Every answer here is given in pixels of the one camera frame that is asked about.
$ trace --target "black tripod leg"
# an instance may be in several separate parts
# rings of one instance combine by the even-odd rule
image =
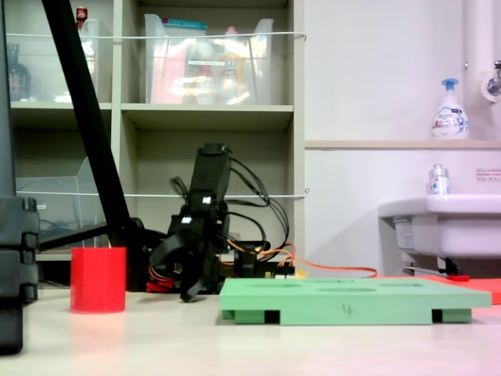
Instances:
[[[104,216],[109,224],[125,226],[130,223],[131,218],[106,136],[87,60],[75,26],[70,1],[42,0],[42,3],[70,90],[78,129],[96,181]]]
[[[78,129],[106,222],[118,229],[108,233],[110,243],[114,247],[127,247],[127,289],[145,291],[147,255],[142,252],[142,229],[128,213],[70,1],[42,0],[42,3],[70,90]]]

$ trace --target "red cylinder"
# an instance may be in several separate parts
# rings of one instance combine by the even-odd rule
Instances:
[[[117,313],[125,309],[125,248],[72,248],[72,313]]]

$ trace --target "white sink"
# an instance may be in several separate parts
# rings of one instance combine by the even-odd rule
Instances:
[[[388,202],[398,246],[439,258],[501,258],[501,195],[450,194]]]

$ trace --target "white table surface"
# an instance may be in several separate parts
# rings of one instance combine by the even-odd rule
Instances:
[[[25,319],[1,376],[501,375],[501,306],[472,324],[237,326],[215,296],[129,294],[125,313],[74,315],[68,290],[45,290]]]

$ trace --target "green foam board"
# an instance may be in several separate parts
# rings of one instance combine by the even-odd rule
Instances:
[[[232,278],[220,300],[224,320],[282,325],[470,323],[472,308],[491,306],[488,292],[420,278]]]

